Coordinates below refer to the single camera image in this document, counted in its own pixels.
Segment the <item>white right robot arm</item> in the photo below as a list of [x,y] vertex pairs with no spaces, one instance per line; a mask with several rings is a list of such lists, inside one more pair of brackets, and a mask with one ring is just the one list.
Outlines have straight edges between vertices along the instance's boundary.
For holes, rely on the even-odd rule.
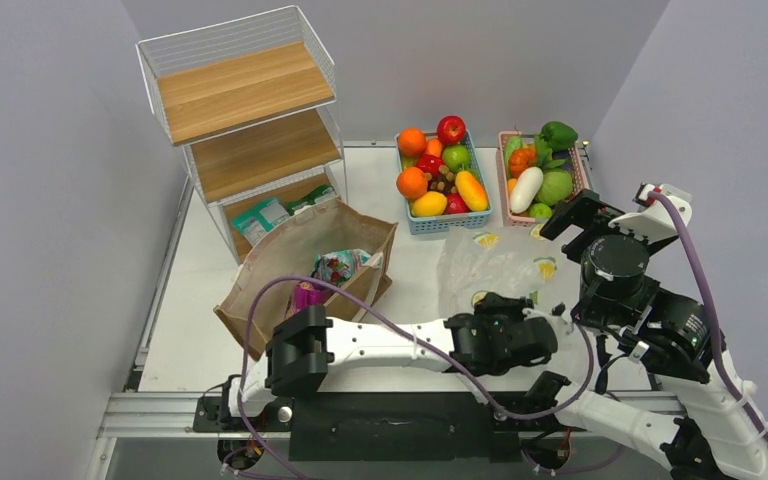
[[768,422],[753,401],[754,383],[739,377],[712,300],[671,292],[651,278],[651,257],[674,241],[689,242],[690,196],[669,185],[642,185],[638,210],[625,213],[584,190],[544,224],[580,267],[573,327],[613,336],[623,358],[641,365],[683,406],[657,414],[609,397],[599,383],[565,386],[563,399],[542,390],[525,402],[529,422],[557,422],[633,449],[675,479],[768,479]]

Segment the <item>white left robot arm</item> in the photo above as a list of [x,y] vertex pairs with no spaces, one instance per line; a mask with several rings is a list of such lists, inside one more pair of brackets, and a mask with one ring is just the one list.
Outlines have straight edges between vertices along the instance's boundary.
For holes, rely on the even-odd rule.
[[275,399],[310,397],[328,375],[358,368],[454,374],[485,402],[477,387],[480,377],[546,364],[558,350],[552,324],[526,315],[529,306],[526,299],[493,294],[471,313],[407,324],[401,333],[308,307],[274,329],[261,359],[229,386],[219,416],[232,429],[247,429]]

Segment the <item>yellow orange mango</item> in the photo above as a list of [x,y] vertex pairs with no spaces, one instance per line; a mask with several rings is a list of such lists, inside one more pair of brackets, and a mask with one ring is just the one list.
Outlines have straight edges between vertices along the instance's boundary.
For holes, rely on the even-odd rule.
[[457,193],[472,212],[489,208],[489,199],[483,184],[470,172],[460,171],[455,176]]

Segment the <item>purple snack packet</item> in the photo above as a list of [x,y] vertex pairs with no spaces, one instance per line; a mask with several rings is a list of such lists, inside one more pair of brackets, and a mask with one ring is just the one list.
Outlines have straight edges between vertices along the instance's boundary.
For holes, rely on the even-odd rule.
[[298,282],[290,295],[285,318],[290,318],[310,306],[322,305],[330,297],[330,291],[310,282]]

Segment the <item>brown jute tote bag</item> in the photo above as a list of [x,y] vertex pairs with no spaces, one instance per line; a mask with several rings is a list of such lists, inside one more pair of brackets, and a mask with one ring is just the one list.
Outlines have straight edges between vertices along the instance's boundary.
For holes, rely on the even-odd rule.
[[247,254],[234,285],[214,313],[245,353],[258,360],[274,327],[289,315],[296,283],[271,288],[249,312],[256,294],[277,277],[309,276],[315,257],[340,250],[361,249],[379,255],[375,268],[363,265],[343,286],[350,294],[374,302],[392,281],[387,276],[397,225],[363,215],[338,199],[311,206],[268,233]]

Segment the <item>clear plastic lemon-print bag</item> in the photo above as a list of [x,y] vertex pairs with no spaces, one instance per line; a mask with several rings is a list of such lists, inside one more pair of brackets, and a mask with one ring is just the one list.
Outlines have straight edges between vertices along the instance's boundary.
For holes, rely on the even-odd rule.
[[551,360],[534,367],[517,366],[501,376],[478,380],[491,391],[524,390],[548,370],[583,383],[589,360],[582,335],[570,330],[571,309],[578,302],[579,265],[561,252],[562,238],[545,240],[534,228],[497,227],[448,232],[436,267],[435,312],[442,318],[470,313],[473,303],[488,292],[504,297],[527,297],[535,309],[548,313],[562,303],[560,319],[551,318],[558,351]]

